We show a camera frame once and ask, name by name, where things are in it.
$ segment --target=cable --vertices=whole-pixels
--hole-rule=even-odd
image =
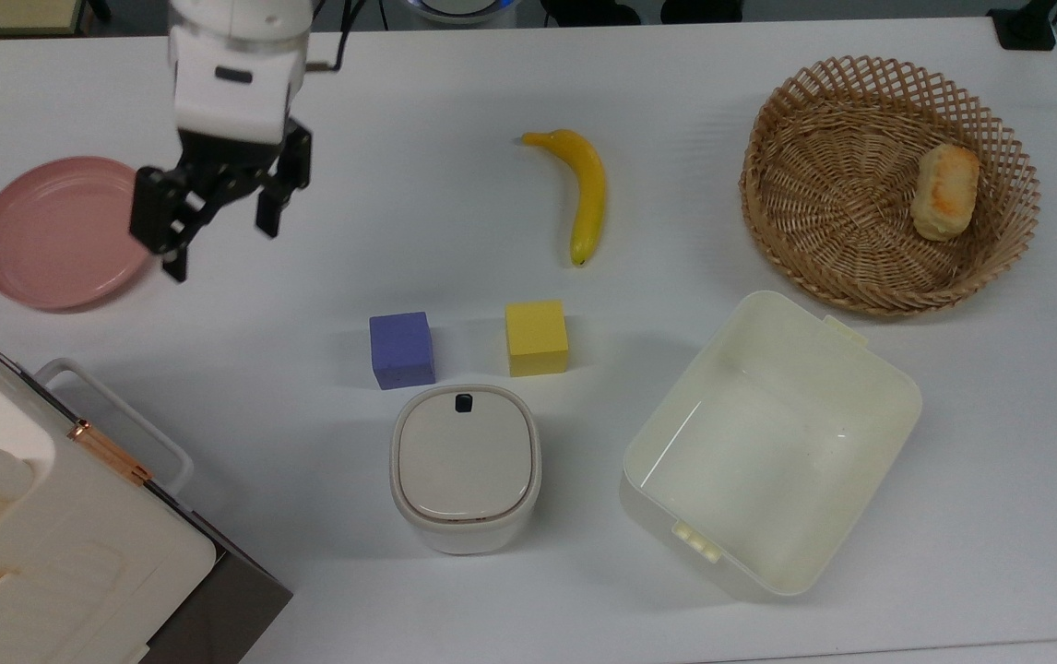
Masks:
[[[348,4],[351,0],[344,0],[344,16],[339,21],[339,47],[336,47],[336,63],[331,64],[331,71],[337,72],[344,66],[344,47],[348,43],[348,33],[351,33],[352,24],[356,22],[356,16],[360,8],[365,7],[368,0],[356,0],[352,5],[352,12],[348,12]]]

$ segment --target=pink plate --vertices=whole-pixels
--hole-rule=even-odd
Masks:
[[[128,233],[135,171],[103,156],[39,165],[0,192],[0,292],[45,311],[97,306],[150,254]]]

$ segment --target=black button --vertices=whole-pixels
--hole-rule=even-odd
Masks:
[[[234,84],[253,84],[254,82],[254,72],[245,70],[235,70],[233,68],[223,68],[221,64],[217,64],[217,70],[214,71],[214,76],[222,80],[233,80]]]

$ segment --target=table surface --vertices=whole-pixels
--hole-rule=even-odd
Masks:
[[[1057,664],[1057,642],[1008,643],[997,646],[938,647],[925,650],[829,654],[764,664]]]
[[[334,56],[314,35],[310,58]],[[942,314],[815,302],[754,248],[736,182],[753,118],[824,56],[895,56],[980,94],[1033,155],[1041,224],[1001,280]],[[0,190],[36,164],[179,154],[166,42],[0,41]],[[295,591],[247,663],[721,661],[1057,639],[1057,50],[985,18],[354,34],[293,107],[314,181],[266,241],[244,201],[85,314],[0,295],[0,348],[71,356],[191,451],[183,494]],[[610,178],[604,244],[567,265],[576,186],[517,145],[571,127]],[[733,602],[626,517],[622,455],[733,307],[836,314],[915,379],[915,432],[812,591]],[[561,298],[571,369],[508,379],[504,302]],[[537,417],[532,525],[479,558],[427,550],[388,486],[394,419],[368,318],[426,311],[441,383]]]

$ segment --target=copper hinge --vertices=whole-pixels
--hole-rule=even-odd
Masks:
[[[98,461],[105,463],[111,471],[118,473],[120,478],[128,480],[134,486],[142,487],[148,480],[152,479],[152,474],[135,458],[119,448],[106,434],[98,431],[90,422],[78,420],[74,428],[69,430],[69,440],[80,444],[87,451],[94,455]]]

